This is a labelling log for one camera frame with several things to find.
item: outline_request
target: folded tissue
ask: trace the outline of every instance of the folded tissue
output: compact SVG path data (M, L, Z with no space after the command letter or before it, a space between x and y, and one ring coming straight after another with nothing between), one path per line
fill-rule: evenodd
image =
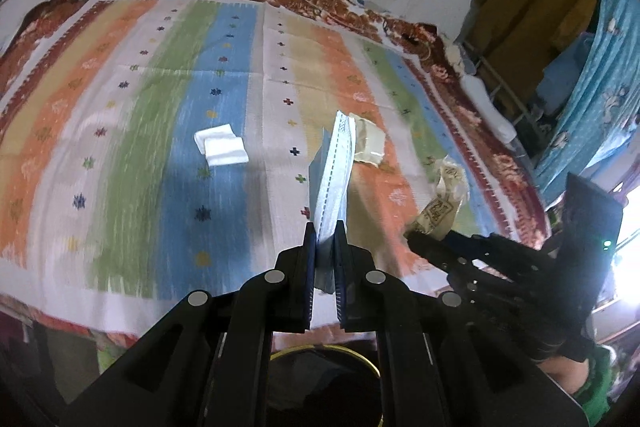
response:
M193 139L196 141L200 154L203 154L207 159L209 167L249 161L242 138L234 134L228 123L197 131L193 135Z
M334 131L330 135L322 130L322 144L309 165L310 219L316 229L314 285L326 293L335 291L331 251L336 222L347 224L347 187L355 145L355 121L338 111Z

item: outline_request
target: crumpled paper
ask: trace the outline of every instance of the crumpled paper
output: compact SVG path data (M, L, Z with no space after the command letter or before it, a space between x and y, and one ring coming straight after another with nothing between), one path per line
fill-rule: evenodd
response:
M436 197L407 227L404 236L418 231L441 241L453 227L460 207L469 200L469 183L465 169L449 156L436 161L440 175Z

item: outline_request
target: green fabric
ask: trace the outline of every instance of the green fabric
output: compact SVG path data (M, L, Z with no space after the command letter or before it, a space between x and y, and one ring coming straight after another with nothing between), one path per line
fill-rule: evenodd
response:
M151 253L162 172L175 118L219 3L192 3L155 52L104 185L92 237L104 237L94 260L99 290L150 298Z
M591 427L609 410L607 393L611 388L611 380L609 350L597 346L593 356L589 357L587 382L574 394L574 399L582 406Z
M363 44L363 47L365 54L369 57L378 77L385 86L389 98L393 100L396 110L411 130L414 150L427 178L431 182L436 181L437 172L434 169L434 162L443 159L447 155L447 151L438 141L429 123L422 117L420 102L404 87L396 70L389 64L385 49L369 42ZM453 230L466 236L479 233L476 218L468 203L460 207L453 224Z

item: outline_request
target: bed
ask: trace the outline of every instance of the bed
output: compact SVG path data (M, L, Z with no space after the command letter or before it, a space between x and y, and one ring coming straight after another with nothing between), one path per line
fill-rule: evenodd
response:
M189 291L237 290L300 244L336 110L386 134L379 168L354 165L349 240L412 289L446 286L402 238L446 155L470 182L455 230L549 235L437 28L359 0L53 0L0 75L0 305L99 346L130 346ZM225 123L249 163L209 169L193 134ZM335 333L319 301L315 339Z

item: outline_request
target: crumpled snack wrapper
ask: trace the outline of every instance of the crumpled snack wrapper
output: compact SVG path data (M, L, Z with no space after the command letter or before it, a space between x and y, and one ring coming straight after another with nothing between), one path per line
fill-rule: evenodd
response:
M462 60L462 54L460 53L460 46L452 42L445 34L441 33L440 38L444 43L444 53L449 61L449 64L453 66L454 71L457 74L465 74L465 63Z
M422 232L441 241L453 227L458 210L469 199L469 183L465 169L449 156L436 161L440 174L436 197L433 198L404 232Z
M356 149L353 160L378 167L385 157L385 132L366 118L353 113L349 116L356 123Z

